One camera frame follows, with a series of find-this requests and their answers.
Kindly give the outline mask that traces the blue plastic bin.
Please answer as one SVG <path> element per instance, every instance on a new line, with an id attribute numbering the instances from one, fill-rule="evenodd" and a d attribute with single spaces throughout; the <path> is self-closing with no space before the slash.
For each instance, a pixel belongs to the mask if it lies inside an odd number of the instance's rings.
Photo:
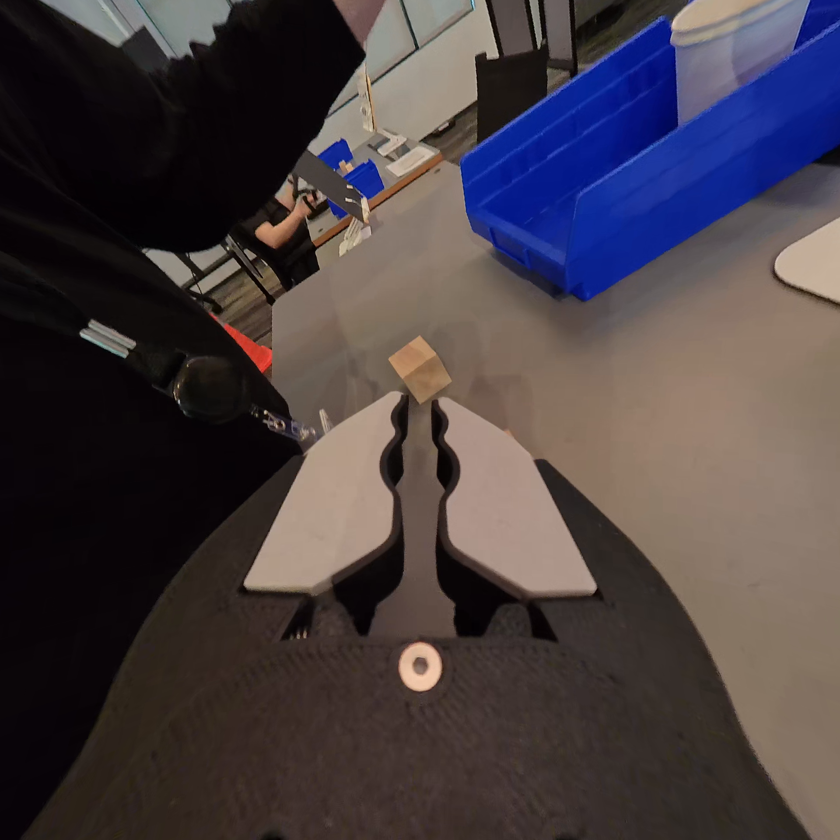
<path id="1" fill-rule="evenodd" d="M 472 230 L 580 300 L 838 147 L 838 2 L 682 126 L 669 40 L 660 17 L 460 162 Z"/>

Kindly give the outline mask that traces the white paper cup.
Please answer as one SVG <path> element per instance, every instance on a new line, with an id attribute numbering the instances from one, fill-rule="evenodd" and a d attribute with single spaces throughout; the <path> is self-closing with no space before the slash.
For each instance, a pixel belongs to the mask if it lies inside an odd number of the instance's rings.
<path id="1" fill-rule="evenodd" d="M 795 47 L 808 1 L 694 1 L 671 24 L 678 124 L 777 65 Z"/>

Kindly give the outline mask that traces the wooden-edged table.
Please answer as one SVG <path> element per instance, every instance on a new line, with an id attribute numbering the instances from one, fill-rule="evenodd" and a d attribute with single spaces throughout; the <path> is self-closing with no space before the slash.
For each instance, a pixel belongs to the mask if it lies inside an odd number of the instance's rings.
<path id="1" fill-rule="evenodd" d="M 367 198 L 371 211 L 390 200 L 444 160 L 434 147 L 414 140 L 399 144 L 375 134 L 351 150 L 346 140 L 320 154 L 337 173 Z"/>

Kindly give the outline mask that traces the small wooden block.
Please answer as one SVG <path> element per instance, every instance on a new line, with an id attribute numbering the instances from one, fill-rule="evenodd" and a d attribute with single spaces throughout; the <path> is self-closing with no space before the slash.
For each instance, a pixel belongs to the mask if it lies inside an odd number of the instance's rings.
<path id="1" fill-rule="evenodd" d="M 452 383 L 437 352 L 422 336 L 394 352 L 388 361 L 417 404 L 429 402 Z"/>

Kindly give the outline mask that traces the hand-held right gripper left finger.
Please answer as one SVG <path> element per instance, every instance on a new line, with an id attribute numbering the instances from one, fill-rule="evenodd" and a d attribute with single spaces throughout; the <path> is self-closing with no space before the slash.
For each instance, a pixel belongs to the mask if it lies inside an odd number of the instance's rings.
<path id="1" fill-rule="evenodd" d="M 407 394 L 386 393 L 310 447 L 245 576 L 247 592 L 322 595 L 393 545 L 407 409 Z"/>

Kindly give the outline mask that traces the black badge reel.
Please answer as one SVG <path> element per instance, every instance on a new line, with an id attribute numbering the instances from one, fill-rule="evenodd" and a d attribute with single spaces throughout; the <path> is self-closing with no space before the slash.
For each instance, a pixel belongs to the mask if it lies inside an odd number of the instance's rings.
<path id="1" fill-rule="evenodd" d="M 171 395 L 182 413 L 205 424 L 228 424 L 249 414 L 253 405 L 241 371 L 225 358 L 187 358 L 175 373 Z"/>

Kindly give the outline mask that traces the black chair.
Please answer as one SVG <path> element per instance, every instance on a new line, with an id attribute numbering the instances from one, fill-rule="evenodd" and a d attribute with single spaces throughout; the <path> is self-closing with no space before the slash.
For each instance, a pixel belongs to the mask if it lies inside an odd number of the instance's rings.
<path id="1" fill-rule="evenodd" d="M 574 1 L 486 1 L 497 57 L 476 55 L 476 142 L 481 144 L 548 95 L 550 68 L 579 73 Z"/>

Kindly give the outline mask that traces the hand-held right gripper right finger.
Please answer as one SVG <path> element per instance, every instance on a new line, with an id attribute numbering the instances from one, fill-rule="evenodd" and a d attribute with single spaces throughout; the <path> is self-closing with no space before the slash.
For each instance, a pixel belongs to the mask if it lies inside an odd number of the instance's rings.
<path id="1" fill-rule="evenodd" d="M 434 409 L 453 466 L 441 522 L 453 557 L 517 599 L 593 595 L 595 579 L 528 450 L 451 398 Z"/>

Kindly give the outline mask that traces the clear badge clip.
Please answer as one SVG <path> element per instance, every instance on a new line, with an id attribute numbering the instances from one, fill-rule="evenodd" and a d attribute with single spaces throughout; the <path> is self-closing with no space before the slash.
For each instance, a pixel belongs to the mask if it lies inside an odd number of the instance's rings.
<path id="1" fill-rule="evenodd" d="M 320 440 L 322 432 L 287 416 L 273 413 L 263 407 L 252 405 L 250 415 L 265 425 L 270 432 L 296 441 L 300 445 L 312 445 Z"/>

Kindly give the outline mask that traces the person's left forearm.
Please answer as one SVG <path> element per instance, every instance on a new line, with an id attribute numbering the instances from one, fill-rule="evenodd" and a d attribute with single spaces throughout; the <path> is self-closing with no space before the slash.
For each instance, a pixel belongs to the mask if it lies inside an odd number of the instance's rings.
<path id="1" fill-rule="evenodd" d="M 2 206 L 208 249 L 279 190 L 383 2 L 242 2 L 161 72 L 41 2 L 2 2 Z"/>

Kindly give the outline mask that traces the orange plastic seat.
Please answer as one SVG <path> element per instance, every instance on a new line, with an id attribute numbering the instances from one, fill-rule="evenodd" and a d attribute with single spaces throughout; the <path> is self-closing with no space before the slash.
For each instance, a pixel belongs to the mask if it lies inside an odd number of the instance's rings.
<path id="1" fill-rule="evenodd" d="M 211 313 L 211 317 L 224 328 L 227 334 L 247 354 L 261 374 L 268 375 L 270 373 L 273 364 L 271 348 L 257 343 L 230 324 L 220 321 L 215 314 Z"/>

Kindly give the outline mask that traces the white stand base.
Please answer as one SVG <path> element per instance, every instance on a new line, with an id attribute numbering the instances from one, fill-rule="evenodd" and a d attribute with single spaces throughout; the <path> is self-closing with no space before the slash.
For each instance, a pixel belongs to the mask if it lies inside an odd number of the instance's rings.
<path id="1" fill-rule="evenodd" d="M 786 286 L 839 304 L 839 218 L 784 248 L 773 273 Z"/>

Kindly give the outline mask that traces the white paper sheet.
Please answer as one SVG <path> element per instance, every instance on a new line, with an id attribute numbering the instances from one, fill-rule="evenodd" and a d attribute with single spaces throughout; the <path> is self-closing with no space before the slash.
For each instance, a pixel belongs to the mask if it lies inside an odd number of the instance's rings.
<path id="1" fill-rule="evenodd" d="M 426 146 L 418 145 L 386 166 L 395 179 L 403 179 L 425 163 L 432 161 L 438 152 Z"/>

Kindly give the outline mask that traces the white desk stand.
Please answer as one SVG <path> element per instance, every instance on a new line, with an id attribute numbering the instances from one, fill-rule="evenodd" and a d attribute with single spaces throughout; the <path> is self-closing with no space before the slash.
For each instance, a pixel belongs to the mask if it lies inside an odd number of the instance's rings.
<path id="1" fill-rule="evenodd" d="M 366 62 L 356 74 L 356 85 L 359 100 L 362 129 L 374 139 L 374 150 L 382 157 L 393 155 L 405 142 L 406 137 L 399 133 L 392 133 L 380 126 L 375 115 L 372 82 Z"/>

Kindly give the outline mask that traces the black metal frame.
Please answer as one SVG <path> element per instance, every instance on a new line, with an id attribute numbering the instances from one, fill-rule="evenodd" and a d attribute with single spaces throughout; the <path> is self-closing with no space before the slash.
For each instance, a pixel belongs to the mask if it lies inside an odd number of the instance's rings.
<path id="1" fill-rule="evenodd" d="M 225 306 L 213 293 L 239 276 L 247 279 L 267 305 L 277 301 L 277 295 L 267 286 L 267 274 L 259 268 L 259 260 L 232 235 L 208 250 L 172 255 L 187 273 L 181 288 L 215 315 L 223 313 Z"/>

